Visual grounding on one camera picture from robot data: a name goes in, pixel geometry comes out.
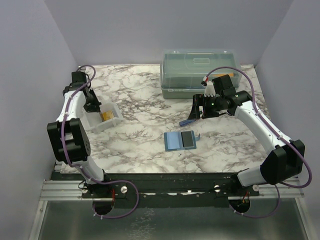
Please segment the black VIP card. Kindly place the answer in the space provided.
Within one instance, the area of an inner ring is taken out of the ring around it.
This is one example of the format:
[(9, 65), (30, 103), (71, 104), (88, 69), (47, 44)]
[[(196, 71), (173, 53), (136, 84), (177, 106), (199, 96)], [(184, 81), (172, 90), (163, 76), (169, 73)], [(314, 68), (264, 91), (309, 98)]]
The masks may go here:
[(193, 131), (181, 132), (181, 139), (182, 139), (182, 145), (184, 148), (193, 148), (195, 146)]

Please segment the white plastic card tray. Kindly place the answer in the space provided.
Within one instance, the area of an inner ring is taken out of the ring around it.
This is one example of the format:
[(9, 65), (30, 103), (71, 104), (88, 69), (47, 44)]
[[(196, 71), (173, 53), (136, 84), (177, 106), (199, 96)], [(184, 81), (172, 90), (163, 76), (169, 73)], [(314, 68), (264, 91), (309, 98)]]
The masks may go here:
[(124, 117), (118, 105), (114, 102), (111, 102), (111, 101), (104, 102), (100, 106), (100, 110), (101, 112), (112, 110), (114, 114), (114, 118), (107, 121), (102, 121), (100, 113), (98, 112), (88, 113), (85, 110), (83, 110), (82, 117), (80, 119), (86, 131), (92, 131), (93, 133), (98, 134), (107, 129), (116, 127), (122, 121), (124, 121)]

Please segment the blue leather card holder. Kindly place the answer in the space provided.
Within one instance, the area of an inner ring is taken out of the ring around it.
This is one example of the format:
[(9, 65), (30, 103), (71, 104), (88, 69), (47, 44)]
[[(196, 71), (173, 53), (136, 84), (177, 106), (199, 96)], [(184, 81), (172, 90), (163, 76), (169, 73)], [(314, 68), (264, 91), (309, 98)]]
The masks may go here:
[(164, 148), (166, 152), (171, 152), (171, 151), (182, 151), (182, 150), (193, 150), (197, 148), (197, 141), (200, 140), (201, 135), (195, 135), (194, 132), (194, 144), (195, 146), (192, 148), (184, 148), (183, 147), (183, 142), (182, 142), (182, 137), (181, 137), (181, 132), (183, 131), (172, 131), (172, 132), (165, 132), (163, 134), (164, 137)]

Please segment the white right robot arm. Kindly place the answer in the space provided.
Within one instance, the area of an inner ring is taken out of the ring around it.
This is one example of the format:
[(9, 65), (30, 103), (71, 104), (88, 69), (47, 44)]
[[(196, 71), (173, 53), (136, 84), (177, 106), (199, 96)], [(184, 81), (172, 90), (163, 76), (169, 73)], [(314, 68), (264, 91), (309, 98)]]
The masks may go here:
[(305, 145), (282, 133), (259, 109), (247, 91), (236, 91), (229, 75), (212, 81), (204, 80), (204, 94), (192, 98), (190, 120), (217, 118), (225, 113), (243, 122), (258, 139), (267, 157), (253, 168), (240, 171), (230, 183), (230, 191), (241, 196), (248, 187), (259, 184), (276, 185), (301, 173)]

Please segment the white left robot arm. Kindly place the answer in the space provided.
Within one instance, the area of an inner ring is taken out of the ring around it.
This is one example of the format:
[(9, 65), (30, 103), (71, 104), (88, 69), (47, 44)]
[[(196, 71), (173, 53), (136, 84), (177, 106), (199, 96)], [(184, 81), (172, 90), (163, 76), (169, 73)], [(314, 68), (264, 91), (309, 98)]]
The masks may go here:
[(76, 168), (88, 185), (94, 185), (93, 191), (104, 198), (110, 194), (111, 185), (104, 181), (104, 170), (91, 158), (90, 140), (81, 122), (83, 111), (101, 113), (101, 102), (89, 85), (86, 73), (71, 73), (71, 83), (62, 92), (62, 110), (46, 129), (56, 160)]

